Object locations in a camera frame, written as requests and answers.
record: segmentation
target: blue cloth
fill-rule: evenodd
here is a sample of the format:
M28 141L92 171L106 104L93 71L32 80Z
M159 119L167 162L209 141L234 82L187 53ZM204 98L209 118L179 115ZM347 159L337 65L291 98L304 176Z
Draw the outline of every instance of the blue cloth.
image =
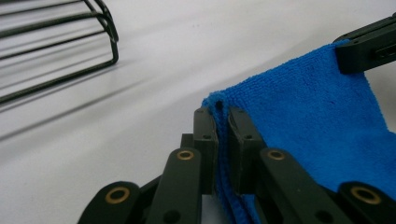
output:
M203 101L218 127L217 192L232 223L260 223L252 195L228 177L229 106L246 110L269 147L283 148L322 186L361 181L396 199L396 135L388 131L364 74L340 74L330 44L250 77Z

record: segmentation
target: blue towel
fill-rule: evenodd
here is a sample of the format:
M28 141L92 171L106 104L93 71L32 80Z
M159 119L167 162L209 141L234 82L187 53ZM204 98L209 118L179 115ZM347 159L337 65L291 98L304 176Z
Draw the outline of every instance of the blue towel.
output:
M203 101L218 127L217 192L232 223L260 223L253 196L237 197L228 177L229 106L246 110L269 147L287 150L320 185L360 181L396 199L396 135L363 73L342 75L330 44L250 77Z

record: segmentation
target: black wire rack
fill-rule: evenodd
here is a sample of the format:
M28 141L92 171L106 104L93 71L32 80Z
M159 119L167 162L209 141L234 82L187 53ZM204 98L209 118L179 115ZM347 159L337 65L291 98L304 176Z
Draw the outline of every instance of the black wire rack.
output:
M80 22L80 21L85 21L85 20L95 20L99 22L98 27L101 27L103 29L99 30L94 30L94 31L89 31L88 33L85 33L83 35L77 35L77 36L68 36L67 38L61 38L60 40L56 41L47 41L44 44L40 43L39 45L35 45L31 48L25 48L22 50L17 50L13 51L10 53L5 54L4 52L7 52L6 50L0 49L0 62L6 61L6 60L14 60L18 57L24 57L28 54L34 54L38 51L45 50L45 49L51 49L51 48L56 48L62 45L69 44L71 42L76 42L82 39L87 39L96 35L108 35L108 38L110 40L110 47L111 47L111 54L112 58L110 60L105 60L104 62L100 63L95 63L94 65L85 67L85 68L79 68L77 71L68 73L66 75L62 75L56 78L51 78L49 80L45 80L43 82L35 83L34 85L28 86L28 87L23 87L19 90L12 91L12 92L7 92L6 94L0 95L0 105L8 104L11 102L14 102L16 100L19 100L21 98L28 97L30 95L48 90L50 88L53 88L55 86L64 84L65 82L72 81L74 79L80 78L87 76L89 73L98 71L100 69L109 67L112 64L115 64L119 58L119 53L118 53L118 47L117 47L117 42L119 40L116 26L113 22L112 16L110 14L110 11L106 7L105 3L101 0L69 0L69 1L56 1L56 2L45 2L45 4L40 3L40 1L8 1L8 0L0 0L0 9L1 8L6 8L9 7L10 5L13 4L20 4L22 2L28 3L29 7L23 7L23 8L18 8L15 10L10 10L10 11L0 11L0 27L4 25L2 24L1 21L5 20L6 18L18 18L18 17L23 17L28 13L42 13L45 14L48 10L52 10L57 8L58 10L63 10L64 8L67 8L72 5L78 5L78 8L84 8L83 12L79 13L73 13L71 15L66 15L66 16L59 16L53 17L51 19L45 19L43 21L36 21L36 22L30 22L30 20L26 20L25 18L21 19L20 21L28 21L28 24L23 24L23 25L16 25L16 26L11 26L7 27L6 29L1 30L0 29L0 40L7 40L8 42L12 42L12 38L16 38L19 35L26 35L26 34L31 34L33 32L46 32L48 31L49 28L57 27L57 26L62 26L62 25L72 25L73 22Z

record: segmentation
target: white tabletop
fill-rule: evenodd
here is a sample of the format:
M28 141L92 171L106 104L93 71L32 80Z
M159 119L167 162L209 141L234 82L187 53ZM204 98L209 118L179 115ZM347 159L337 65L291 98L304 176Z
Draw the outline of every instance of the white tabletop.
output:
M0 223L78 222L105 185L142 186L160 175L210 92L396 12L394 0L106 4L120 35L115 66L32 102L0 107ZM100 53L92 47L80 54ZM0 64L0 77L12 81L10 73L41 69L24 66ZM366 73L393 131L395 72L391 63ZM224 222L219 205L204 197L203 223Z

